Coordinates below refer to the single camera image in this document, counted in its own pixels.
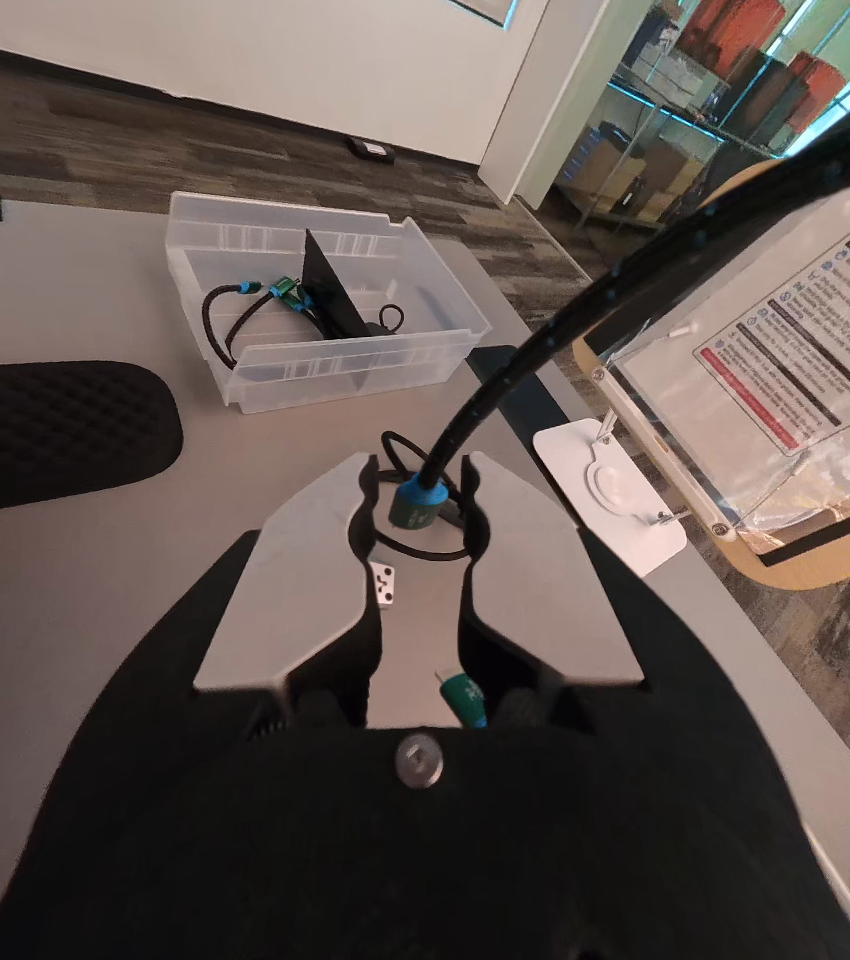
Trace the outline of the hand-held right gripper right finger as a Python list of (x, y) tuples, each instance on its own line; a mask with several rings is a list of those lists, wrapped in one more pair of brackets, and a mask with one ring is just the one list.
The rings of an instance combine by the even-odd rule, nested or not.
[(463, 458), (481, 628), (565, 683), (633, 687), (643, 671), (570, 514), (485, 453)]

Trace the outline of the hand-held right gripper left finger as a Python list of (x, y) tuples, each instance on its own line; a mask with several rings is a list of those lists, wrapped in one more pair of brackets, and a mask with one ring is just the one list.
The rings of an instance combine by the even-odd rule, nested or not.
[(263, 523), (194, 677), (199, 691), (297, 693), (318, 680), (371, 678), (382, 656), (369, 558), (376, 456), (359, 452)]

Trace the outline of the clear plastic bin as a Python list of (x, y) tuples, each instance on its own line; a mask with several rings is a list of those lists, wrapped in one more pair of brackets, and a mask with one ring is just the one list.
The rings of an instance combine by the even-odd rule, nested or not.
[[(364, 322), (392, 336), (331, 340), (277, 301), (233, 345), (228, 370), (207, 342), (205, 295), (242, 281), (300, 280), (310, 230)], [(412, 220), (388, 215), (175, 191), (169, 197), (168, 270), (200, 353), (225, 405), (244, 414), (443, 383), (491, 330), (466, 288)], [(254, 296), (212, 306), (224, 337)]]

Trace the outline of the black hdmi cable green plugs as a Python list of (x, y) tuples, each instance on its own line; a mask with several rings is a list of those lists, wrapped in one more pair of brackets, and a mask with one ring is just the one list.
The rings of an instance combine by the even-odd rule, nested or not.
[(444, 469), (527, 378), (581, 337), (634, 336), (696, 293), (784, 219), (850, 188), (850, 114), (795, 156), (704, 204), (630, 254), (558, 310), (482, 381), (424, 455), (424, 483)]
[[(232, 322), (223, 337), (214, 329), (212, 322), (212, 306), (221, 297), (225, 296), (254, 297), (251, 306), (244, 309)], [(319, 318), (314, 304), (306, 294), (300, 279), (287, 275), (269, 285), (258, 280), (243, 280), (238, 283), (221, 284), (215, 286), (205, 294), (201, 305), (202, 328), (207, 342), (213, 349), (216, 358), (227, 368), (233, 371), (237, 366), (237, 358), (233, 346), (239, 333), (247, 323), (267, 304), (277, 302), (292, 312), (307, 320), (314, 329), (324, 337), (327, 333), (325, 323)]]

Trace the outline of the black mesh pad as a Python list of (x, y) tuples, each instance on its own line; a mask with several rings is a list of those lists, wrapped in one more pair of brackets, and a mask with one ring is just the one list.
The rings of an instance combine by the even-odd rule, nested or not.
[(144, 481), (183, 442), (172, 391), (143, 366), (0, 365), (0, 510)]

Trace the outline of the instruction sign on wooden board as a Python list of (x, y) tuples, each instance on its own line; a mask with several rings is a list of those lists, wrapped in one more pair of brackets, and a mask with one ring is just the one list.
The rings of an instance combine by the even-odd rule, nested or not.
[(732, 566), (850, 579), (850, 188), (575, 360)]

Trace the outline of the red storage crate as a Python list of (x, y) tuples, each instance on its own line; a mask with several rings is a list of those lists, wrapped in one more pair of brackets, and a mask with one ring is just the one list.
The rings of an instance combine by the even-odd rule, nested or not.
[(787, 125), (795, 135), (800, 135), (839, 94), (847, 80), (833, 64), (807, 51), (796, 53), (788, 69), (798, 81), (801, 96)]
[(778, 1), (700, 1), (675, 47), (716, 77), (727, 80), (742, 59), (767, 42), (785, 15)]

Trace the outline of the large paned window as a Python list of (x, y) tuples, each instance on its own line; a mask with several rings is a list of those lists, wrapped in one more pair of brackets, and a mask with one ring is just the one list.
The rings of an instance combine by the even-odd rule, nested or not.
[(519, 1), (449, 1), (456, 7), (467, 11), (474, 17), (490, 23), (502, 30), (508, 30), (515, 15)]

